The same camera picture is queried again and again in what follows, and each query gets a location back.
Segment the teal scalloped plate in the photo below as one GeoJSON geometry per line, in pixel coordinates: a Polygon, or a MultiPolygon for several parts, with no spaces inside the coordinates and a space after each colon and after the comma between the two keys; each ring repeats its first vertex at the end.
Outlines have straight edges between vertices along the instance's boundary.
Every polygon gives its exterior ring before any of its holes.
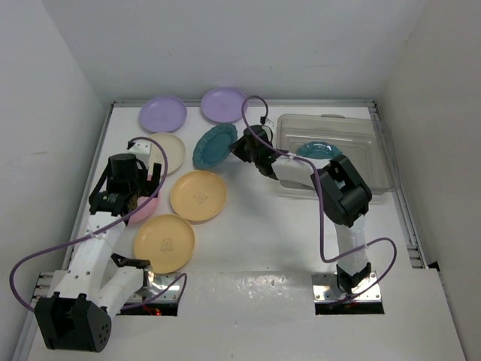
{"type": "Polygon", "coordinates": [[[237,128],[233,124],[218,124],[197,142],[192,153],[196,169],[210,169],[222,163],[230,154],[230,146],[237,141],[237,128]]]}
{"type": "Polygon", "coordinates": [[[333,159],[336,156],[343,155],[343,152],[333,144],[324,141],[311,141],[301,145],[295,154],[309,159],[333,159]]]}

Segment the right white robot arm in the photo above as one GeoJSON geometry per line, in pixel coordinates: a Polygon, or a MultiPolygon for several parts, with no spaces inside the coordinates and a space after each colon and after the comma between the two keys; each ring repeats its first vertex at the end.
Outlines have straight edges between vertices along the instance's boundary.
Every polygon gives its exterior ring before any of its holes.
{"type": "Polygon", "coordinates": [[[371,273],[365,250],[365,215],[372,193],[354,165],[344,155],[332,159],[307,159],[278,150],[268,140],[267,126],[248,127],[228,146],[238,159],[252,163],[265,177],[313,189],[319,200],[319,252],[324,263],[334,263],[337,286],[346,294],[371,273]],[[335,226],[339,254],[325,255],[325,218],[335,226]]]}

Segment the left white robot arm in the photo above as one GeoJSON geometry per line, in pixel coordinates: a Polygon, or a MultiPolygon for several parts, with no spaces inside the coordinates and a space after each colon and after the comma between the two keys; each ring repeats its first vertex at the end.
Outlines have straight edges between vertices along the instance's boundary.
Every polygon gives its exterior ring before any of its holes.
{"type": "Polygon", "coordinates": [[[87,240],[76,246],[51,296],[35,306],[47,348],[102,352],[113,318],[134,292],[149,284],[150,261],[129,259],[113,249],[139,198],[157,196],[165,179],[161,172],[162,165],[148,169],[133,153],[109,157],[89,195],[87,240]]]}

